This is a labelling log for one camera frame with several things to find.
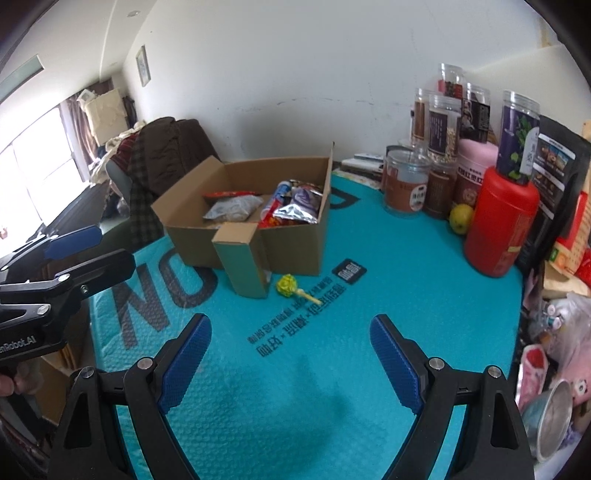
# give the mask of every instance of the picture frame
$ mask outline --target picture frame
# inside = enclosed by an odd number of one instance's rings
[[[150,75],[150,68],[148,67],[148,58],[146,56],[146,46],[142,45],[138,54],[135,56],[135,61],[138,64],[139,79],[142,82],[142,87],[145,87],[152,79]]]

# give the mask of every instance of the lollipop stick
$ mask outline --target lollipop stick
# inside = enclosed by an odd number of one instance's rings
[[[322,305],[322,302],[320,300],[315,299],[312,295],[308,295],[301,288],[298,288],[294,293],[296,295],[299,295],[300,297],[304,297],[306,300],[310,300],[311,302],[316,303],[317,305]]]

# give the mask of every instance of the yellow lollipop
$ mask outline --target yellow lollipop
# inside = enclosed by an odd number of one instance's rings
[[[322,305],[322,302],[315,299],[312,295],[308,295],[304,290],[297,287],[297,281],[293,275],[283,275],[275,285],[277,291],[284,297],[291,297],[294,293],[306,300],[313,301],[317,305]]]

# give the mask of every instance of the teal table mat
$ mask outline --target teal table mat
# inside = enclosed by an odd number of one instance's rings
[[[194,313],[211,318],[211,345],[167,416],[202,480],[380,480],[414,416],[369,342],[378,313],[454,368],[509,370],[518,271],[484,277],[446,222],[391,216],[379,192],[332,181],[322,275],[298,278],[322,308],[274,289],[266,300],[239,297],[223,271],[185,266],[169,238],[136,254],[128,282],[92,299],[93,340],[107,371],[155,355]],[[463,412],[454,410],[431,479],[445,477]],[[150,479],[125,407],[119,418],[138,479]]]

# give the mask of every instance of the ceiling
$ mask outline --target ceiling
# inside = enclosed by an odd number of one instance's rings
[[[7,25],[54,2],[23,36],[0,81],[35,55],[43,72],[0,104],[0,151],[22,130],[70,95],[121,69],[140,26],[157,0],[0,0],[0,58]],[[129,17],[130,12],[139,14]]]

